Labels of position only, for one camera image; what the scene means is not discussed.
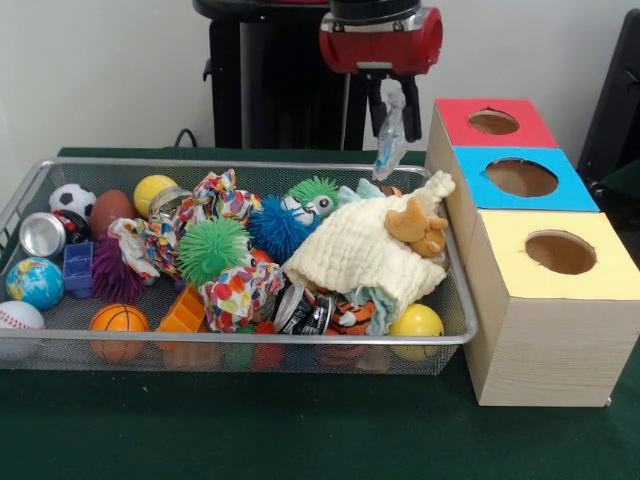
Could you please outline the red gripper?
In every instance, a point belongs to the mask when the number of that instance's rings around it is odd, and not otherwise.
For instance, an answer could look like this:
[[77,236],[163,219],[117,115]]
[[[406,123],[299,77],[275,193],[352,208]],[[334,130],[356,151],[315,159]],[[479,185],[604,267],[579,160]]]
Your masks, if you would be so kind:
[[[400,17],[387,16],[365,22],[345,20],[328,12],[322,18],[319,44],[329,68],[337,73],[392,72],[402,78],[405,96],[405,139],[421,139],[419,93],[415,77],[438,62],[443,22],[435,7],[418,5]],[[381,96],[382,78],[367,76],[367,97],[372,131],[378,136],[386,120]]]

